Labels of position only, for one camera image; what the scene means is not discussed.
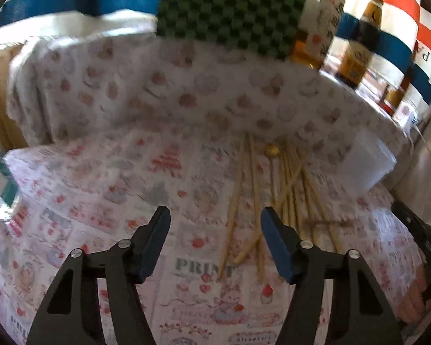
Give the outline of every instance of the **skewer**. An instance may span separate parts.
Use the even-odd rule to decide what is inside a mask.
[[[284,146],[285,146],[289,161],[293,162],[293,164],[295,164],[296,162],[299,162],[300,160],[298,159],[297,155],[293,152],[292,147],[288,140],[285,141]],[[300,209],[301,197],[297,186],[294,187],[292,193],[295,201],[295,229],[297,230],[298,235],[301,237],[301,230],[302,230],[302,217],[301,217],[301,209]]]
[[[354,227],[354,222],[351,219],[342,219],[341,221],[324,221],[324,220],[312,220],[311,221],[312,225],[334,225],[334,226],[338,226],[340,228],[352,228]]]
[[[302,179],[302,185],[303,185],[303,193],[305,197],[305,208],[307,210],[307,214],[305,216],[304,221],[301,223],[301,232],[304,235],[303,237],[307,239],[311,239],[313,244],[317,245],[317,239],[315,237],[315,231],[311,227],[310,219],[313,216],[313,208],[311,207],[311,196],[310,196],[310,190],[307,184],[307,180],[305,178],[305,169],[302,169],[301,172],[301,179]]]
[[[287,193],[293,188],[295,182],[297,181],[297,178],[299,177],[299,174],[301,171],[301,165],[302,165],[302,161],[300,162],[299,166],[295,169],[291,180],[288,183],[286,183],[284,189],[281,190],[281,193],[282,193],[281,196],[285,197],[287,195]],[[276,212],[280,211],[280,209],[281,209],[281,206],[278,203],[276,203],[273,206],[274,209],[276,210]],[[239,265],[242,261],[244,261],[244,259],[248,256],[248,254],[251,252],[251,250],[257,245],[257,242],[260,240],[261,237],[262,237],[262,231],[260,228],[258,228],[258,231],[254,234],[254,238],[247,242],[244,249],[242,249],[239,252],[238,257],[236,257],[233,260],[233,264],[235,266]]]
[[[300,159],[303,159],[303,153],[299,150],[298,151],[299,157]],[[305,174],[305,180],[309,186],[309,188],[311,189],[311,192],[313,193],[313,196],[316,200],[316,204],[318,205],[318,209],[321,213],[321,216],[323,217],[324,222],[327,224],[327,228],[329,230],[329,236],[330,239],[332,241],[332,244],[334,246],[334,249],[336,252],[338,253],[343,253],[343,248],[341,246],[340,243],[340,239],[338,237],[338,234],[334,228],[334,226],[332,225],[331,219],[332,217],[329,214],[329,211],[327,210],[327,207],[325,207],[321,201],[319,192],[316,190],[316,187],[314,185],[313,180],[310,177],[310,173],[305,169],[304,170],[304,174]]]
[[[219,269],[217,271],[217,280],[220,280],[222,278],[223,272],[225,270],[225,265],[229,254],[230,241],[232,239],[233,229],[235,227],[236,214],[238,213],[238,204],[239,197],[241,195],[241,183],[243,180],[243,168],[245,161],[245,145],[246,136],[243,137],[243,140],[239,147],[238,164],[236,168],[236,180],[233,187],[233,193],[230,198],[230,205],[227,213],[225,244],[222,250],[221,261],[219,262],[218,266]]]
[[[254,151],[254,138],[249,134],[249,152],[251,153],[251,177],[252,177],[252,192],[254,194],[254,214],[255,214],[255,228],[261,232],[260,226],[260,190],[259,181],[257,177],[257,160],[255,159]],[[260,238],[257,244],[257,273],[259,276],[259,282],[263,282],[264,274],[264,249],[265,244]]]
[[[287,178],[288,178],[288,180],[290,180],[292,177],[292,166],[293,166],[293,164],[292,164],[291,160],[289,159],[285,145],[283,146],[283,151],[284,151],[284,156],[286,157],[285,162],[286,162]],[[297,220],[295,218],[294,191],[292,191],[292,193],[288,196],[288,210],[289,210],[289,214],[288,214],[289,222],[287,225],[293,227],[294,229],[297,229]]]
[[[287,158],[284,155],[283,149],[280,150],[279,153],[279,164],[281,168],[281,192],[286,188],[286,182],[288,180],[288,174],[287,174],[287,168],[286,168]],[[288,203],[285,202],[284,206],[281,209],[281,220],[283,221],[283,224],[286,226],[289,225],[289,209],[288,209]]]
[[[279,157],[279,147],[276,144],[267,144],[263,152],[265,156],[270,160],[270,202],[273,206],[275,203],[275,187],[274,187],[274,169],[273,159]]]

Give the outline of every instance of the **black device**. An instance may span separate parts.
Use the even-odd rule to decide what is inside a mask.
[[[97,279],[105,278],[115,336],[121,345],[156,344],[135,284],[153,273],[171,224],[169,209],[159,206],[148,225],[131,240],[109,250],[85,254],[72,250],[37,311],[28,345],[105,344]]]
[[[261,213],[261,227],[276,268],[294,296],[276,345],[313,345],[325,279],[333,279],[326,344],[401,345],[396,319],[370,267],[356,250],[345,255],[325,252],[300,240],[283,225],[272,207]]]
[[[431,262],[430,228],[403,203],[393,204],[393,212],[408,224],[420,248],[429,251],[426,259]],[[73,250],[46,292],[26,344],[105,344],[98,278],[107,280],[118,344],[156,344],[135,284],[143,283],[152,274],[170,221],[169,210],[159,206],[148,225],[139,227],[131,240],[121,240],[104,252],[85,254],[81,249]],[[349,250],[345,255],[331,253],[309,240],[300,240],[292,227],[283,225],[271,207],[262,211],[261,227],[278,273],[286,282],[296,285],[276,345],[313,345],[325,279],[334,280],[327,345],[403,343],[394,314],[358,251]],[[417,343],[431,344],[431,325]]]

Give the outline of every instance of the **green checkered board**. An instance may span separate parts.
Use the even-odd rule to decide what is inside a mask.
[[[161,0],[157,35],[285,59],[305,0]]]

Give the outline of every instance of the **chopstick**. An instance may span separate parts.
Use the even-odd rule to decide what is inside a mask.
[[[284,144],[286,146],[286,150],[288,152],[289,159],[291,161],[299,161],[300,158],[297,155],[297,149],[295,147],[292,147],[291,142],[289,140],[286,140],[286,142]],[[300,171],[300,178],[301,178],[301,182],[302,182],[302,186],[303,186],[303,191],[305,194],[305,202],[307,202],[307,196],[306,196],[307,195],[307,189],[306,189],[306,185],[305,185],[305,181],[304,181],[304,175],[303,175],[304,170],[305,170],[305,166],[303,165],[301,168],[301,171]],[[306,232],[305,232],[301,207],[299,205],[299,203],[301,201],[301,194],[300,194],[297,186],[294,187],[294,195],[295,195],[295,198],[297,199],[297,233],[301,239],[308,239],[309,237],[308,237],[308,235],[306,235]],[[307,205],[307,213],[309,216],[309,207],[308,207],[308,204],[306,204],[306,205]]]
[[[219,269],[217,271],[217,280],[220,280],[222,278],[223,272],[225,270],[225,265],[229,254],[230,241],[232,239],[233,229],[235,227],[236,214],[238,213],[238,204],[239,197],[241,195],[241,184],[243,180],[243,169],[245,161],[245,145],[246,136],[243,136],[243,140],[240,143],[238,152],[238,164],[236,168],[235,185],[233,187],[233,193],[230,198],[230,204],[227,212],[225,243],[222,250],[221,261],[219,262],[218,266]]]
[[[289,161],[291,162],[291,165],[296,164],[296,162],[300,162],[297,155],[293,153],[292,147],[291,147],[288,140],[286,140],[284,142],[284,147],[286,150],[287,157],[288,157]],[[294,203],[295,203],[295,208],[294,208],[294,210],[295,210],[295,213],[294,213],[295,227],[294,228],[299,233],[299,236],[300,236],[300,227],[301,227],[300,193],[299,193],[297,186],[294,186],[293,191],[292,191],[292,196],[294,198]]]
[[[313,241],[313,244],[317,245],[318,243],[318,238],[316,235],[316,229],[315,227],[312,226],[311,224],[311,220],[314,217],[314,211],[313,211],[313,207],[311,205],[311,193],[310,193],[310,188],[309,188],[309,184],[305,178],[305,169],[302,170],[301,173],[302,176],[302,182],[303,182],[303,190],[305,192],[305,205],[307,207],[307,225],[310,228],[311,231],[311,240]]]
[[[300,174],[300,171],[301,171],[301,164],[295,169],[294,174],[292,175],[292,179],[288,183],[286,183],[285,188],[281,191],[282,192],[281,196],[285,197],[287,193],[290,191],[290,189],[294,186]],[[276,212],[278,212],[281,209],[280,205],[277,205],[277,204],[275,204],[273,208],[275,209]],[[244,261],[244,259],[251,252],[251,250],[257,245],[257,242],[260,240],[262,236],[263,234],[262,234],[261,228],[258,228],[256,233],[254,234],[254,238],[248,241],[244,249],[242,249],[239,252],[238,257],[236,257],[233,260],[233,264],[235,266],[239,265],[242,261]]]
[[[288,168],[286,168],[286,163],[287,163],[287,158],[283,153],[283,150],[280,148],[279,149],[279,167],[281,172],[279,173],[281,176],[281,191],[283,191],[286,187],[286,181],[288,179],[288,173],[287,170]],[[288,203],[286,202],[283,206],[283,208],[281,209],[281,220],[283,222],[283,224],[285,224],[286,226],[289,225],[289,211],[288,211]]]
[[[257,160],[255,158],[254,151],[254,138],[249,134],[249,152],[251,154],[251,177],[252,177],[252,192],[254,194],[254,215],[255,215],[255,227],[257,231],[261,232],[260,226],[260,190],[259,181],[257,177]],[[264,274],[264,246],[263,240],[259,238],[257,244],[257,273],[259,276],[259,282],[263,282]]]
[[[289,156],[287,154],[287,150],[286,150],[286,146],[283,146],[283,151],[284,151],[284,156],[285,156],[285,162],[286,162],[286,176],[288,178],[288,180],[291,179],[292,177],[292,162],[289,159]],[[286,224],[287,226],[291,226],[293,228],[297,228],[297,222],[295,219],[295,196],[294,196],[294,191],[292,191],[292,193],[287,196],[288,197],[288,223]]]
[[[304,154],[300,150],[298,150],[298,155],[299,155],[300,159],[304,158]],[[310,177],[310,173],[306,169],[303,170],[303,173],[304,173],[305,181],[308,184],[309,188],[311,189],[311,192],[313,193],[313,196],[316,200],[316,204],[318,205],[318,209],[321,213],[321,216],[323,217],[323,220],[327,225],[327,229],[329,231],[329,236],[330,236],[330,239],[332,241],[332,244],[334,246],[335,251],[337,253],[344,253],[343,248],[342,248],[341,243],[340,243],[340,239],[338,237],[338,234],[337,234],[334,226],[332,225],[331,216],[329,214],[329,211],[327,210],[327,207],[325,207],[323,205],[321,197],[319,195],[319,192],[316,190],[314,182],[312,181],[312,179]]]

